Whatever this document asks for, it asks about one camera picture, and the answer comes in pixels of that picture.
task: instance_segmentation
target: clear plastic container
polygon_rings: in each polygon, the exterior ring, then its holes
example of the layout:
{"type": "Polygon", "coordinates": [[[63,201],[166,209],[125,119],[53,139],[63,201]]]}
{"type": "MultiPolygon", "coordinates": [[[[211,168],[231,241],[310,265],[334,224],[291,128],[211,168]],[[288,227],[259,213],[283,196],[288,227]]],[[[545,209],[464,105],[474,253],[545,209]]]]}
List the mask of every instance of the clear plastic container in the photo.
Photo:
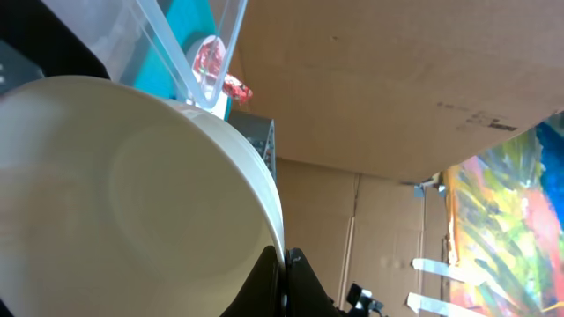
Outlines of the clear plastic container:
{"type": "Polygon", "coordinates": [[[247,0],[43,0],[106,65],[112,80],[161,98],[215,106],[247,0]],[[192,69],[202,39],[225,45],[217,76],[192,69]]]}

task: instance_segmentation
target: colorful painting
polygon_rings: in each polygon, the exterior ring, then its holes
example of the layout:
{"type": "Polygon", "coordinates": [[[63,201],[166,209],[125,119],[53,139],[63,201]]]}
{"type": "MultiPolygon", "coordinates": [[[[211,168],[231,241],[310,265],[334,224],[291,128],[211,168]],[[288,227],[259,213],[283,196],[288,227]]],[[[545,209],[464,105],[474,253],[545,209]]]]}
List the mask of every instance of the colorful painting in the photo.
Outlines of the colorful painting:
{"type": "Polygon", "coordinates": [[[487,316],[564,317],[564,114],[445,173],[450,302],[487,316]]]}

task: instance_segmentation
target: cardboard wall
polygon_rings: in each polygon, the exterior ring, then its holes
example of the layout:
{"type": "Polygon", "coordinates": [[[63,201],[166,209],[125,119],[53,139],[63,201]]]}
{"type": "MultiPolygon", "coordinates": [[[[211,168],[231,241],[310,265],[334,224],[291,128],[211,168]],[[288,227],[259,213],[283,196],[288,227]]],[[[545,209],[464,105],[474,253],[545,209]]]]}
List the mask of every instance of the cardboard wall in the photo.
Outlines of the cardboard wall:
{"type": "Polygon", "coordinates": [[[278,191],[286,247],[304,251],[341,307],[350,308],[352,282],[394,317],[416,315],[404,304],[409,292],[444,299],[441,278],[411,265],[416,257],[441,262],[445,255],[446,210],[435,189],[420,196],[413,186],[281,159],[278,191]]]}
{"type": "Polygon", "coordinates": [[[255,0],[252,111],[286,159],[425,178],[563,109],[564,2],[255,0]]]}

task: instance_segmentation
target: white tape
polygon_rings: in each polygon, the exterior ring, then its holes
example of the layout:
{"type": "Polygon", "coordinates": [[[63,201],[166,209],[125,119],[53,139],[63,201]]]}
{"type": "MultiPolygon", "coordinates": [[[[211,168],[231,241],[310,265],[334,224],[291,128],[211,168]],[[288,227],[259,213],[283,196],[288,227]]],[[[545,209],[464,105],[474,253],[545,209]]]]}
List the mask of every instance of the white tape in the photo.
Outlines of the white tape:
{"type": "Polygon", "coordinates": [[[485,281],[485,278],[478,272],[450,267],[447,263],[437,262],[428,259],[413,259],[412,266],[414,269],[420,269],[429,273],[440,276],[446,276],[456,279],[460,282],[479,286],[485,281]]]}
{"type": "Polygon", "coordinates": [[[481,313],[473,312],[461,306],[446,303],[439,299],[431,299],[415,293],[409,293],[407,296],[407,305],[415,312],[419,310],[436,313],[443,316],[453,317],[486,317],[481,313]]]}

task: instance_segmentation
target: white plate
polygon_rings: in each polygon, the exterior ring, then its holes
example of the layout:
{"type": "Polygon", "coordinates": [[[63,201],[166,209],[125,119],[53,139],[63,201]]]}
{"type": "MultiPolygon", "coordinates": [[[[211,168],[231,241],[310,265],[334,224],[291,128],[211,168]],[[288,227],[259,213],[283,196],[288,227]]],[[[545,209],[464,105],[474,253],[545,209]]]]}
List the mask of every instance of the white plate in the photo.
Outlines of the white plate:
{"type": "Polygon", "coordinates": [[[27,316],[218,316],[284,236],[226,122],[106,80],[0,99],[0,298],[27,316]]]}

